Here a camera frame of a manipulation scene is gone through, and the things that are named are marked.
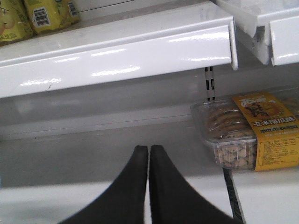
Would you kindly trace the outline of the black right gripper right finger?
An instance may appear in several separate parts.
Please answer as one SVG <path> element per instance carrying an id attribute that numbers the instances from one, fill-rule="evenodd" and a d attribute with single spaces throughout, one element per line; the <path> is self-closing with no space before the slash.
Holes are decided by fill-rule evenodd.
<path id="1" fill-rule="evenodd" d="M 212 205 L 180 174 L 164 147 L 152 145 L 149 196 L 154 224 L 232 224 L 233 218 Z"/>

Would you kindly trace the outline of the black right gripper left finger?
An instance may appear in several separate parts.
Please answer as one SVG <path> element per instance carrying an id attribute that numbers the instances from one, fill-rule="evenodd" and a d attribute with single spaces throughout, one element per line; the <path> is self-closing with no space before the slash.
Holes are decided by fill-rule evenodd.
<path id="1" fill-rule="evenodd" d="M 143 224 L 148 147 L 137 145 L 126 166 L 94 201 L 62 224 Z"/>

